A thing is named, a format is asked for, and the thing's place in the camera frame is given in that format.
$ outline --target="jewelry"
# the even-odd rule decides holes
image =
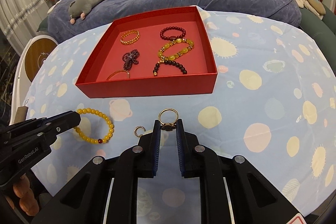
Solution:
[[[124,38],[132,33],[136,33],[136,37],[131,39],[130,41],[124,41]],[[121,38],[120,38],[120,42],[123,44],[123,45],[131,45],[135,42],[137,42],[140,38],[140,33],[137,31],[137,30],[131,30],[131,31],[127,31],[125,32]]]
[[[99,143],[107,143],[107,141],[110,139],[110,138],[112,138],[112,136],[113,136],[113,132],[114,132],[114,125],[113,125],[113,123],[111,122],[111,120],[110,120],[110,118],[106,115],[106,114],[104,114],[104,113],[102,113],[102,112],[100,112],[99,110],[96,110],[96,109],[91,109],[91,108],[83,108],[83,109],[81,109],[81,108],[79,108],[79,109],[77,109],[77,113],[78,114],[86,114],[86,113],[91,113],[91,114],[96,114],[97,116],[99,116],[99,117],[102,117],[105,121],[106,121],[106,123],[107,123],[107,125],[109,126],[109,132],[107,133],[107,135],[103,138],[103,139],[93,139],[93,138],[90,138],[90,137],[87,137],[82,131],[81,131],[81,129],[79,128],[79,127],[74,127],[74,129],[76,130],[76,132],[78,133],[78,135],[83,139],[83,140],[85,140],[85,141],[87,141],[88,143],[92,143],[92,144],[99,144]]]
[[[114,75],[116,75],[118,73],[121,73],[121,72],[127,73],[128,74],[128,79],[130,78],[129,72],[127,70],[122,69],[122,70],[117,70],[117,71],[113,72],[109,77],[107,77],[106,81],[110,80]]]
[[[168,49],[170,46],[173,46],[175,45],[176,43],[187,43],[188,44],[188,47],[186,48],[183,48],[181,49],[179,52],[177,52],[176,54],[174,55],[171,55],[171,56],[164,56],[163,55],[163,52]],[[170,41],[169,43],[165,44],[160,50],[159,52],[157,53],[157,56],[161,59],[161,60],[171,60],[171,61],[174,61],[175,58],[179,58],[180,56],[182,56],[183,54],[186,54],[187,52],[191,51],[192,49],[194,48],[194,42],[190,39],[186,39],[186,38],[178,38],[178,39],[175,39],[173,41]]]
[[[139,128],[142,128],[143,131],[146,131],[145,128],[142,127],[142,126],[138,126],[138,127],[136,127],[136,128],[134,129],[134,135],[137,136],[138,138],[140,138],[140,137],[143,135],[143,134],[140,134],[140,135],[137,134],[137,131],[138,131]]]
[[[171,36],[171,37],[165,37],[163,34],[168,31],[168,30],[177,30],[177,31],[181,31],[182,34],[181,35],[178,35],[177,37],[176,36]],[[164,28],[161,32],[160,32],[160,37],[163,39],[163,40],[175,40],[177,38],[182,38],[182,37],[185,37],[185,30],[181,27],[167,27],[167,28]]]
[[[184,67],[182,64],[177,63],[176,61],[165,60],[165,61],[163,61],[163,63],[164,63],[165,65],[172,65],[172,66],[175,66],[175,67],[179,68],[179,69],[182,71],[182,73],[183,73],[184,75],[186,75],[186,74],[188,73],[188,72],[186,71],[185,67]],[[157,76],[157,75],[158,75],[158,70],[159,70],[159,68],[160,68],[160,63],[156,63],[156,64],[155,64],[155,68],[154,68],[154,70],[153,70],[153,74],[154,74],[154,76]]]
[[[166,112],[166,111],[172,111],[172,112],[174,112],[176,114],[176,119],[175,119],[174,122],[172,122],[172,123],[170,123],[170,122],[164,123],[164,122],[161,121],[161,115],[164,112]],[[179,114],[178,114],[178,112],[175,109],[173,109],[173,108],[166,108],[166,109],[162,110],[160,112],[160,114],[159,114],[159,122],[161,123],[161,130],[164,130],[164,131],[173,131],[176,128],[176,122],[177,122],[178,119],[179,119]]]
[[[132,67],[132,64],[137,65],[139,64],[139,61],[137,58],[139,57],[140,53],[137,50],[131,50],[131,52],[126,52],[122,60],[124,63],[124,70],[130,70]]]

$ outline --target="metal screw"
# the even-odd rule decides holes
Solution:
[[[235,161],[239,164],[242,164],[245,161],[245,158],[243,156],[235,156]]]
[[[92,162],[94,164],[100,164],[100,163],[103,162],[103,158],[102,157],[94,157],[93,160],[92,160]]]
[[[195,151],[196,152],[204,152],[205,151],[205,147],[203,145],[196,145],[195,146]]]
[[[140,153],[140,152],[142,151],[142,147],[139,146],[139,145],[134,146],[134,147],[132,148],[132,151],[133,151],[134,153]]]

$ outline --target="polka dot tablecloth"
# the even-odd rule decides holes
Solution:
[[[303,215],[333,192],[336,78],[314,40],[266,18],[199,12],[218,69],[212,94],[86,97],[74,84],[108,25],[50,54],[29,89],[28,118],[90,107],[115,124],[107,144],[84,142],[75,130],[58,136],[52,153],[33,167],[52,195],[95,155],[116,157],[137,144],[134,128],[151,132],[164,108],[176,109],[185,130],[218,155],[245,156]],[[108,132],[101,118],[81,117],[87,136],[98,139]],[[157,177],[139,180],[137,214],[138,223],[200,223],[199,181],[180,175],[175,132],[162,132]]]

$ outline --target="finger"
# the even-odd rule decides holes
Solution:
[[[35,216],[35,215],[37,215],[37,213],[39,212],[39,210],[40,210],[40,208],[39,208],[39,205],[37,203],[37,200],[34,199],[33,205],[28,210],[27,215],[29,215],[29,216]]]
[[[13,184],[13,190],[17,197],[23,197],[29,190],[30,182],[26,175],[23,179],[20,179],[18,182]]]
[[[14,210],[14,203],[13,203],[13,201],[8,197],[8,196],[5,196],[5,198],[7,199],[7,201],[8,201],[8,203],[9,203],[9,205],[12,207],[12,209]]]
[[[29,188],[27,193],[25,193],[23,197],[20,198],[19,204],[21,209],[27,213],[29,209],[34,205],[34,201],[34,193],[32,189]]]

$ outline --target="yellow beaded bracelet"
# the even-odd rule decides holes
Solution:
[[[92,143],[92,144],[99,144],[99,143],[107,143],[107,141],[110,139],[110,138],[112,138],[112,136],[113,136],[113,132],[114,132],[114,125],[113,125],[113,123],[111,122],[111,120],[110,120],[110,118],[106,115],[106,114],[104,114],[104,113],[102,113],[102,112],[100,112],[99,110],[96,110],[96,109],[91,109],[91,108],[83,108],[83,109],[81,109],[81,108],[79,108],[79,109],[77,109],[77,113],[78,114],[89,114],[89,113],[91,113],[91,114],[95,114],[95,115],[97,115],[97,116],[99,116],[99,117],[102,117],[105,121],[106,121],[106,123],[107,123],[107,125],[109,126],[109,132],[107,133],[107,135],[103,138],[103,139],[93,139],[93,138],[90,138],[90,137],[87,137],[82,131],[81,131],[81,129],[79,128],[79,127],[74,127],[74,129],[76,130],[76,132],[78,133],[78,135],[83,139],[83,140],[85,140],[85,141],[87,141],[88,143]]]
[[[175,45],[176,43],[187,43],[189,44],[188,47],[181,49],[179,52],[177,52],[176,54],[170,55],[170,56],[164,56],[163,52],[168,49],[170,46]],[[157,53],[157,56],[161,59],[160,63],[163,63],[165,60],[171,60],[174,61],[176,58],[179,58],[180,56],[182,56],[183,54],[186,54],[187,52],[191,51],[194,48],[194,42],[190,39],[186,39],[186,38],[178,38],[175,39],[173,41],[168,42],[167,44],[165,44]]]

